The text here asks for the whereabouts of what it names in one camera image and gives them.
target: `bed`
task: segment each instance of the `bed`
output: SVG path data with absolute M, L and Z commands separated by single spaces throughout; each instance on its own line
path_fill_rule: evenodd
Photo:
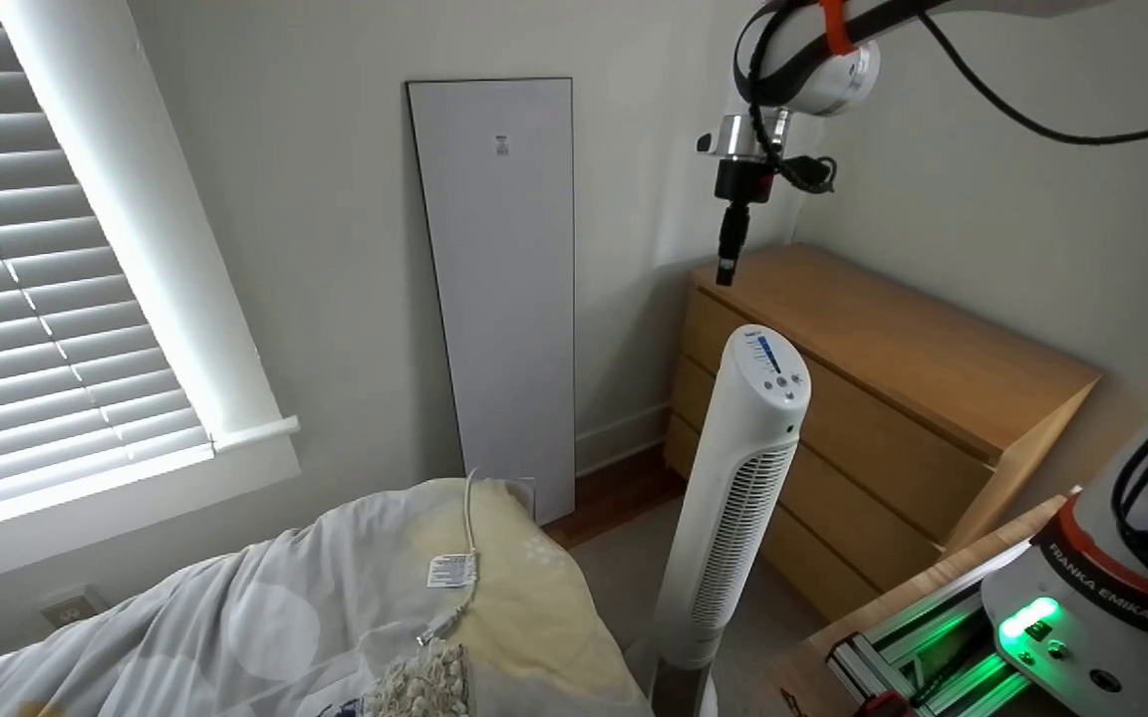
M 629 717 L 651 703 L 583 569 L 507 483 L 435 476 L 186 567 L 2 653 L 0 714 Z

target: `baseboard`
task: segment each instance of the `baseboard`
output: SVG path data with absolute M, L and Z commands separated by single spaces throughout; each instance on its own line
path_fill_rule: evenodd
M 583 429 L 572 439 L 572 474 L 584 476 L 600 464 L 640 452 L 663 442 L 663 429 L 667 429 L 667 403 L 640 413 Z

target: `dresser drawer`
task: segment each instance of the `dresser drawer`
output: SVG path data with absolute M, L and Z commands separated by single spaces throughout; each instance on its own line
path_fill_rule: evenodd
M 803 447 L 946 540 L 991 471 L 826 361 L 809 375 Z
M 698 452 L 698 429 L 684 417 L 668 413 L 663 451 L 667 464 L 690 476 L 693 452 Z
M 668 409 L 680 413 L 690 425 L 702 425 L 712 382 L 712 370 L 680 358 L 678 382 L 668 389 Z
M 902 587 L 942 556 L 920 528 L 811 451 L 797 451 L 785 476 L 785 500 L 829 548 L 880 591 Z
M 878 597 L 878 587 L 815 540 L 790 508 L 773 508 L 761 556 L 829 620 Z
M 706 370 L 720 366 L 724 337 L 748 318 L 709 297 L 706 289 L 690 289 L 684 301 L 684 345 L 680 355 Z

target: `wooden table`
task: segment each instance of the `wooden table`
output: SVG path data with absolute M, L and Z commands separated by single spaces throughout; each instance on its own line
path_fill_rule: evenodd
M 1065 498 L 1048 498 L 1048 500 L 1024 508 L 1021 517 L 1003 521 L 1001 528 L 968 540 L 965 548 L 934 560 L 924 572 L 902 581 L 896 591 L 874 597 L 868 605 L 859 605 L 859 608 L 843 614 L 839 620 L 815 629 L 811 637 L 797 642 L 781 658 L 781 664 L 773 664 L 773 681 L 775 681 L 790 714 L 797 714 L 797 717 L 843 717 L 843 714 L 853 714 L 857 709 L 853 697 L 843 693 L 843 686 L 826 664 L 829 649 L 838 642 L 843 642 L 849 633 L 859 633 L 859 629 L 902 614 L 915 597 L 946 591 L 948 581 L 965 579 L 968 569 L 1003 555 L 1009 545 L 1031 537 L 1060 507 L 1065 507 Z

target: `dresser top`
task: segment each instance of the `dresser top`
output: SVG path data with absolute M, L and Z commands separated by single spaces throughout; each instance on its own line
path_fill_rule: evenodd
M 1065 352 L 803 244 L 745 253 L 733 286 L 709 271 L 693 281 L 977 456 L 1001 456 L 1101 382 L 1097 366 Z

